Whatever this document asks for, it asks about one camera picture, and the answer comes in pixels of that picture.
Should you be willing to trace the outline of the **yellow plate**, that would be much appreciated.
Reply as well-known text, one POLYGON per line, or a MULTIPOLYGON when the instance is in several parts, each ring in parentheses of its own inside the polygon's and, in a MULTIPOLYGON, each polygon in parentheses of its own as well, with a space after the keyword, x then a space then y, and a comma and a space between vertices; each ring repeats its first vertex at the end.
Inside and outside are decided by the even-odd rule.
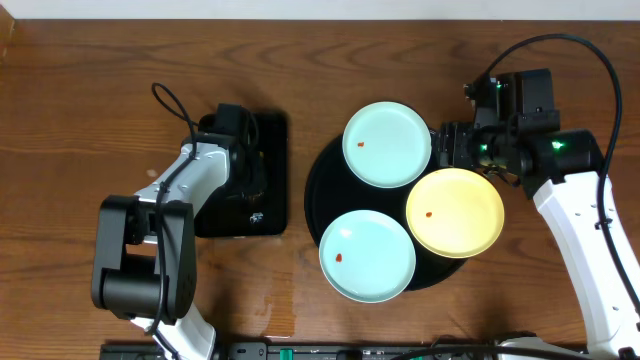
POLYGON ((411 189, 405 216, 414 238, 446 258, 476 256, 499 238, 505 221, 502 199, 483 176, 447 168, 421 178, 411 189))

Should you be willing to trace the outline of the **light blue plate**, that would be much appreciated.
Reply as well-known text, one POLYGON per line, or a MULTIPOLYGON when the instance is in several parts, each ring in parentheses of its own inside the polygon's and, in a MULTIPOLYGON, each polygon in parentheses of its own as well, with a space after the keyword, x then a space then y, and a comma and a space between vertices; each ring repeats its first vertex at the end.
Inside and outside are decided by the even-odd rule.
POLYGON ((358 110, 342 136, 351 172, 378 188, 398 188, 417 179, 431 159, 431 133, 412 108, 382 101, 358 110))
POLYGON ((373 210, 355 210, 333 220, 324 231, 319 261, 336 291, 372 304, 386 302, 407 288, 416 268, 416 251, 396 220, 373 210))

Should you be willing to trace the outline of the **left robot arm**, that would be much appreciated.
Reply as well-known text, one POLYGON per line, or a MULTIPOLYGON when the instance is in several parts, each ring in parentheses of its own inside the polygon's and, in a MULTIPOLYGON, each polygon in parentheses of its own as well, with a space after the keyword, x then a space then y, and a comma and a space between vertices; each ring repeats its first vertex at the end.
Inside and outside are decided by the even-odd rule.
POLYGON ((99 211, 92 301, 141 327, 167 359, 214 353, 215 329, 194 303, 195 217, 215 192, 258 173, 252 112, 221 104, 212 121, 200 124, 151 185, 132 196, 108 196, 99 211))

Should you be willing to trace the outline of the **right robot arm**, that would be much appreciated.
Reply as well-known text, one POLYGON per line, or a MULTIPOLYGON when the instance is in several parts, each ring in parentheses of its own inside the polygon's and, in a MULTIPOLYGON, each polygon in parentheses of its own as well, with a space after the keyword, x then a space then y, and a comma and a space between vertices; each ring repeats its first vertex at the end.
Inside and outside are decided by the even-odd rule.
POLYGON ((466 85, 470 122, 436 135, 442 167, 516 177, 560 249, 576 292, 593 359, 639 355, 639 264, 615 208, 600 190, 604 157, 586 129, 564 130, 547 69, 482 75, 466 85))

